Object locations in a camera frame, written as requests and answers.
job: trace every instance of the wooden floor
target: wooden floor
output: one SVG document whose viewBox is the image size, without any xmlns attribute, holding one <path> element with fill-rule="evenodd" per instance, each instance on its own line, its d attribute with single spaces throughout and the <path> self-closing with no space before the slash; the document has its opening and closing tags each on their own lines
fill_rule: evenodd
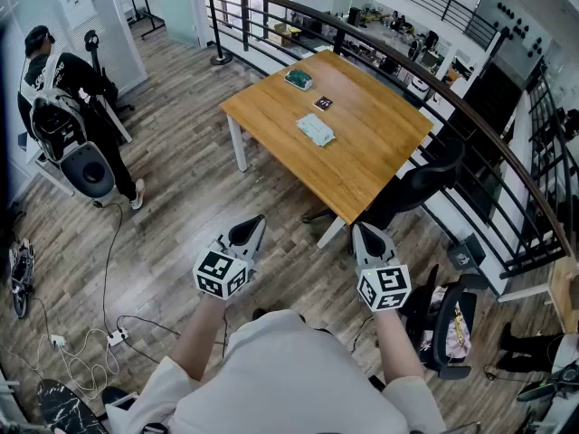
<svg viewBox="0 0 579 434">
<path fill-rule="evenodd" d="M 132 175 L 147 182 L 145 205 L 132 212 L 128 201 L 113 194 L 110 202 L 123 207 L 123 222 L 109 265 L 106 310 L 109 326 L 123 314 L 139 315 L 181 330 L 199 294 L 191 268 L 199 250 L 207 245 L 224 221 L 245 213 L 263 213 L 268 228 L 256 265 L 252 286 L 227 307 L 229 330 L 251 316 L 256 306 L 289 307 L 314 327 L 325 327 L 350 348 L 363 320 L 369 315 L 355 292 L 354 261 L 347 255 L 346 235 L 340 234 L 323 250 L 316 241 L 330 219 L 304 225 L 300 216 L 321 206 L 317 197 L 277 162 L 262 146 L 246 137 L 249 169 L 237 170 L 225 115 L 218 104 L 247 87 L 259 76 L 240 61 L 215 67 L 213 50 L 194 51 L 170 42 L 164 31 L 141 42 L 133 29 L 149 80 L 127 95 L 136 106 L 121 119 L 134 137 L 122 155 Z M 82 196 L 72 198 L 37 177 L 24 197 L 27 211 L 17 226 L 19 237 L 31 239 L 37 252 L 35 294 L 47 306 L 50 331 L 63 335 L 78 352 L 86 333 L 103 328 L 102 294 L 107 251 L 119 223 L 116 207 L 99 210 Z M 441 264 L 440 281 L 454 281 L 458 273 L 446 258 L 448 238 L 423 210 L 399 214 L 389 228 L 414 285 L 425 282 L 430 268 Z M 527 274 L 519 284 L 545 281 L 547 269 Z M 0 343 L 35 364 L 43 312 L 32 304 L 25 320 L 15 318 L 8 288 L 1 290 Z M 444 382 L 428 373 L 428 383 L 449 427 L 480 420 L 483 431 L 510 433 L 524 418 L 528 406 L 514 401 L 521 382 L 491 382 L 482 369 L 497 358 L 498 334 L 513 321 L 516 334 L 549 334 L 558 330 L 551 306 L 544 297 L 499 304 L 490 292 L 479 294 L 473 351 L 467 380 Z M 130 342 L 160 360 L 175 342 L 163 329 L 126 318 Z M 223 329 L 219 339 L 223 339 Z M 368 375 L 382 379 L 375 330 L 368 323 L 354 358 Z M 82 359 L 92 366 L 104 364 L 106 342 L 102 335 L 89 338 Z M 216 345 L 212 371 L 221 360 Z M 109 374 L 108 384 L 141 391 L 155 364 L 134 350 L 114 348 L 120 372 Z M 44 343 L 39 373 L 74 389 L 58 352 Z M 38 376 L 13 354 L 0 348 L 8 379 L 22 386 L 18 398 L 29 415 L 39 418 L 35 399 Z M 72 366 L 83 385 L 90 378 L 80 364 Z M 537 378 L 537 374 L 528 379 Z M 104 375 L 97 370 L 100 386 Z M 90 403 L 103 412 L 100 400 Z"/>
</svg>

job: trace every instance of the person wearing black cap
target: person wearing black cap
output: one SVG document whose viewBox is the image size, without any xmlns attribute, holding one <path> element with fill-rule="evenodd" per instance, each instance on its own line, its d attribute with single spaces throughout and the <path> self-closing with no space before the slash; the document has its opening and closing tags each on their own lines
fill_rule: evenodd
<svg viewBox="0 0 579 434">
<path fill-rule="evenodd" d="M 30 122 L 33 94 L 35 90 L 40 90 L 44 86 L 44 75 L 49 59 L 55 62 L 53 83 L 50 88 L 66 91 L 79 103 L 82 101 L 79 97 L 80 90 L 89 95 L 99 95 L 104 90 L 100 76 L 83 59 L 67 52 L 51 57 L 54 42 L 54 37 L 44 25 L 34 27 L 24 40 L 26 58 L 30 60 L 30 64 L 18 92 L 18 108 L 31 137 L 34 137 Z M 85 118 L 87 137 L 99 147 L 109 162 L 119 193 L 127 196 L 133 209 L 139 209 L 143 204 L 145 182 L 140 178 L 133 182 L 120 157 L 112 130 L 95 119 Z"/>
</svg>

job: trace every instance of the white paper on wall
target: white paper on wall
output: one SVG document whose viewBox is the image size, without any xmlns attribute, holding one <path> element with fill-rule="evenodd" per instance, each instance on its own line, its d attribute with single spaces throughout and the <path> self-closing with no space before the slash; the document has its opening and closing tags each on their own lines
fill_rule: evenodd
<svg viewBox="0 0 579 434">
<path fill-rule="evenodd" d="M 61 0 L 61 5 L 71 30 L 97 15 L 92 0 Z"/>
</svg>

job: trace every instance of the black cap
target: black cap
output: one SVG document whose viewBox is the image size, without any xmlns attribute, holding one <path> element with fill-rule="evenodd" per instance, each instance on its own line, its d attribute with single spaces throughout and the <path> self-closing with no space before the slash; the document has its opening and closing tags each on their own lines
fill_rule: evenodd
<svg viewBox="0 0 579 434">
<path fill-rule="evenodd" d="M 37 25 L 28 33 L 28 35 L 26 35 L 26 38 L 24 39 L 26 57 L 30 56 L 33 52 L 39 50 L 40 47 L 43 46 L 44 37 L 47 35 L 51 39 L 51 42 L 53 42 L 54 39 L 52 38 L 48 27 L 45 25 Z"/>
</svg>

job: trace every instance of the black card on table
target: black card on table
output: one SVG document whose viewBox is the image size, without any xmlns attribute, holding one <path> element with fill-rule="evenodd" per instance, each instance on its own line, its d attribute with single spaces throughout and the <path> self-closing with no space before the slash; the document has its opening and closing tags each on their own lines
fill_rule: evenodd
<svg viewBox="0 0 579 434">
<path fill-rule="evenodd" d="M 319 97 L 318 99 L 316 99 L 316 101 L 314 102 L 314 106 L 318 109 L 321 109 L 322 111 L 325 111 L 326 109 L 328 109 L 330 106 L 332 106 L 332 104 L 334 103 L 334 101 L 332 101 L 329 98 L 326 97 Z"/>
</svg>

